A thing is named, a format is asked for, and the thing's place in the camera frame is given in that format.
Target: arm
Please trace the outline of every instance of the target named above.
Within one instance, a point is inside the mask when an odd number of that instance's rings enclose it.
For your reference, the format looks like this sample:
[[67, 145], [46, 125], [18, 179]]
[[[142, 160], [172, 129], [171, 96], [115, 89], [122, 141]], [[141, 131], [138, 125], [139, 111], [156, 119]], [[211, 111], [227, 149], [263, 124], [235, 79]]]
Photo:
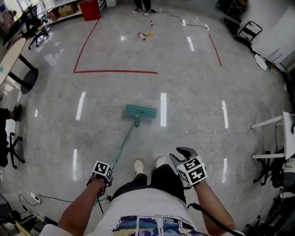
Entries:
[[[194, 189], [197, 193], [199, 204], [202, 208], [204, 208], [210, 215], [216, 218], [227, 228], [231, 230], [236, 229], [232, 217], [226, 211], [225, 207], [213, 193], [212, 189], [205, 180], [202, 180], [199, 184], [194, 186]], [[203, 218], [206, 229], [210, 235], [221, 236], [226, 232], [213, 223], [205, 214], [203, 214]]]
[[59, 221], [58, 227], [74, 236], [82, 236], [99, 192], [105, 187], [101, 180], [94, 179], [65, 210]]

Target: black pants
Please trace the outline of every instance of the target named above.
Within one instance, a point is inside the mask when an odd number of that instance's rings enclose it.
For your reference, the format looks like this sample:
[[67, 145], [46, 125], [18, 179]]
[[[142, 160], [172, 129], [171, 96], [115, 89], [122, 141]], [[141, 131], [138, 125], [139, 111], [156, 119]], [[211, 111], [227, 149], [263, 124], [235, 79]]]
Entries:
[[5, 167], [8, 164], [7, 160], [7, 134], [5, 131], [6, 120], [10, 119], [8, 109], [0, 108], [0, 166]]
[[151, 9], [151, 0], [133, 0], [137, 8], [142, 9], [142, 1], [146, 10]]
[[165, 191], [172, 196], [175, 196], [179, 198], [180, 200], [184, 201], [184, 190], [183, 190], [183, 183], [181, 179], [174, 173], [172, 168], [164, 164], [160, 166], [157, 169], [153, 170], [152, 173], [152, 180], [151, 184], [148, 186], [148, 177], [145, 174], [138, 174], [135, 179], [127, 184], [124, 184], [122, 187], [118, 188], [118, 190], [115, 192], [114, 196], [112, 197], [112, 200], [114, 200], [116, 197], [120, 196], [121, 194], [133, 191], [133, 190], [139, 190], [139, 189], [147, 189], [147, 188], [153, 188], [153, 189], [159, 189], [162, 191]]

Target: power strip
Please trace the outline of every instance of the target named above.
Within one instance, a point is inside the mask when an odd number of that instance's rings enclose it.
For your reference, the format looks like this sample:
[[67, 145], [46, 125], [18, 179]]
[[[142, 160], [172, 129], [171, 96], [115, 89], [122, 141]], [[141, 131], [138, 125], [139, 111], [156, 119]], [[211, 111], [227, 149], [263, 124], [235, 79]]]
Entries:
[[31, 192], [31, 197], [34, 198], [34, 200], [35, 200], [36, 202], [41, 203], [41, 197], [36, 197], [36, 195], [33, 194], [32, 192]]

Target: white sneaker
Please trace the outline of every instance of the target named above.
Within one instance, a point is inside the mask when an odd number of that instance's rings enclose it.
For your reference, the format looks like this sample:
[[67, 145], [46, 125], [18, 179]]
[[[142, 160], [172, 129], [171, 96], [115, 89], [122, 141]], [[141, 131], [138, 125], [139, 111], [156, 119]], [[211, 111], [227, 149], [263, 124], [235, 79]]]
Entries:
[[136, 173], [136, 175], [138, 174], [145, 174], [144, 172], [144, 166], [143, 166], [143, 162], [139, 159], [135, 160], [134, 164], [133, 164], [133, 169], [134, 172]]
[[137, 14], [137, 13], [139, 13], [139, 12], [142, 12], [142, 8], [136, 8], [136, 9], [132, 12], [132, 14]]
[[155, 169], [159, 168], [161, 165], [164, 165], [164, 164], [166, 164], [165, 157], [159, 156], [158, 159], [156, 160]]
[[149, 10], [146, 10], [146, 11], [144, 12], [144, 16], [145, 16], [145, 17], [148, 17], [148, 16], [149, 16]]

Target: cardboard box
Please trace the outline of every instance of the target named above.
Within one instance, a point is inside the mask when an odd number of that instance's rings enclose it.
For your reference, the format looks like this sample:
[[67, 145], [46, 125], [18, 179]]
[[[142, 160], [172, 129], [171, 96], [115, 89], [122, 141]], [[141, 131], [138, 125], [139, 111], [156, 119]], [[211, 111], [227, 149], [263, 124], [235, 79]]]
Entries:
[[69, 4], [68, 6], [62, 6], [59, 9], [59, 14], [61, 17], [66, 17], [72, 15], [78, 11], [78, 7], [76, 4]]
[[58, 9], [53, 9], [49, 13], [49, 18], [52, 19], [52, 21], [57, 21], [57, 19], [60, 17]]

